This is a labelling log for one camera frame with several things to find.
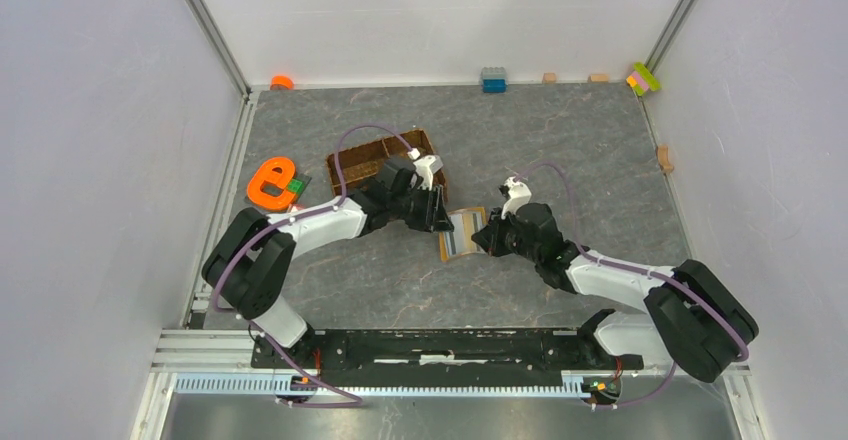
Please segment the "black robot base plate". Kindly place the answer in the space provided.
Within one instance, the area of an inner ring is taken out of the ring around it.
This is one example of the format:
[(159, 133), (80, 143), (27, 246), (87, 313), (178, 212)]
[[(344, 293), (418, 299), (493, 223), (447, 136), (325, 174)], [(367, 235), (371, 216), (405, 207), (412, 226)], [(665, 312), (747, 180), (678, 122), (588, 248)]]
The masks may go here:
[(336, 387), (558, 386), (564, 371), (639, 370), (575, 329), (326, 329), (287, 354)]

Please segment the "yellow leather card holder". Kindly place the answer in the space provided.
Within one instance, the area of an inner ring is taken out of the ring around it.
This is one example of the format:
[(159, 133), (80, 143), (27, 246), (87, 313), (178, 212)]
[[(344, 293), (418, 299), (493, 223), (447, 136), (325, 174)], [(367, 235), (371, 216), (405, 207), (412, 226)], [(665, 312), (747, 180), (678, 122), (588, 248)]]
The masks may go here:
[(450, 232), (439, 234), (439, 250), (442, 262), (471, 255), (485, 254), (472, 239), (472, 235), (482, 230), (487, 224), (486, 210), (482, 206), (463, 208), (448, 213), (453, 225)]

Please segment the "blue cards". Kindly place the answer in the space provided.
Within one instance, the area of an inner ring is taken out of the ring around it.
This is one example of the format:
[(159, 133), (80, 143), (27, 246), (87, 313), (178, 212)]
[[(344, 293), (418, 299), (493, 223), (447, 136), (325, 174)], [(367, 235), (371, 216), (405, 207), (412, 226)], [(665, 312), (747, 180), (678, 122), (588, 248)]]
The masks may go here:
[(477, 232), (477, 212), (466, 209), (449, 215), (455, 230), (440, 235), (442, 259), (449, 261), (455, 257), (478, 253), (479, 247), (471, 240), (471, 236)]

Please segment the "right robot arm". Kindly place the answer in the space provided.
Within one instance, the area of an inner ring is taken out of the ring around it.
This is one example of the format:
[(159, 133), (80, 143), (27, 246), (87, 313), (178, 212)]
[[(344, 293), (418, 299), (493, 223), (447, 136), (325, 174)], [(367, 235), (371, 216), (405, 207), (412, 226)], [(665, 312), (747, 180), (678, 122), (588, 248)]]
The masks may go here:
[(529, 203), (508, 213), (495, 209), (471, 238), (493, 257), (531, 261), (554, 289), (636, 309), (634, 315), (602, 315), (579, 338), (578, 356), (591, 368), (637, 355), (646, 363), (673, 363), (711, 383), (730, 364), (747, 359), (760, 333), (753, 316), (702, 262), (651, 267), (601, 255), (566, 239), (546, 204)]

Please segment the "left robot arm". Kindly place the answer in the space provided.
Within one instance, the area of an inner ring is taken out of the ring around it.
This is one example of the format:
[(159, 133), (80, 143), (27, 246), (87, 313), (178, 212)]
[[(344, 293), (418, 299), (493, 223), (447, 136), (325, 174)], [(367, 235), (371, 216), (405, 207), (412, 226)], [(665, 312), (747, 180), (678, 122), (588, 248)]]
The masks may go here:
[(311, 327), (282, 296), (291, 262), (395, 221), (425, 233), (452, 231), (443, 187), (435, 180), (442, 166), (437, 155), (416, 160), (396, 155), (375, 175), (321, 205), (274, 215), (243, 209), (201, 269), (213, 289), (211, 306), (224, 300), (272, 337), (276, 354), (288, 366), (306, 365), (314, 354), (314, 341), (307, 335)]

